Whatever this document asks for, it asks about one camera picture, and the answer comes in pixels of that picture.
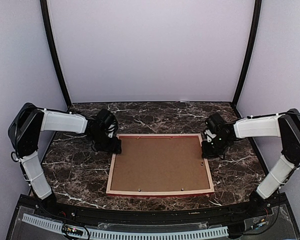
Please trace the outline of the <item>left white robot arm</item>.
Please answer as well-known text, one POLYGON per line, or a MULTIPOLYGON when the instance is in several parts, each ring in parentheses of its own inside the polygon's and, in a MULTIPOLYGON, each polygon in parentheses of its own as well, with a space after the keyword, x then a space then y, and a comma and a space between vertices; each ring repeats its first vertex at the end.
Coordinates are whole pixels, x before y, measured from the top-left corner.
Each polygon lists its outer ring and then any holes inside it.
POLYGON ((8 137, 14 151, 13 161, 20 163, 25 180, 34 194, 43 200, 41 210, 50 218, 57 218, 60 206, 52 199, 53 191, 48 184, 38 154, 40 134, 45 131, 84 134, 90 138, 92 148, 97 152, 120 154, 122 141, 116 136, 119 129, 114 114, 101 109, 97 115, 40 108, 25 103, 8 128, 8 137))

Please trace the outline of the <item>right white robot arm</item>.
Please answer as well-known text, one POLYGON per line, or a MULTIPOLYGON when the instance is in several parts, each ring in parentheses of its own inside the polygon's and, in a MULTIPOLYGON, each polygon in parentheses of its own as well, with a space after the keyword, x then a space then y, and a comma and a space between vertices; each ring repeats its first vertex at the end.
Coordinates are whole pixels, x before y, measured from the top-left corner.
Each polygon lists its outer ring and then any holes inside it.
POLYGON ((247 116, 232 122, 225 121, 215 113, 205 120, 205 140, 201 143, 202 158, 224 157, 226 150, 236 141, 253 137, 278 137, 281 139, 281 155, 265 179, 251 194, 252 201, 245 205, 245 213, 256 217, 265 208, 268 199, 285 185, 300 168, 300 112, 247 116))

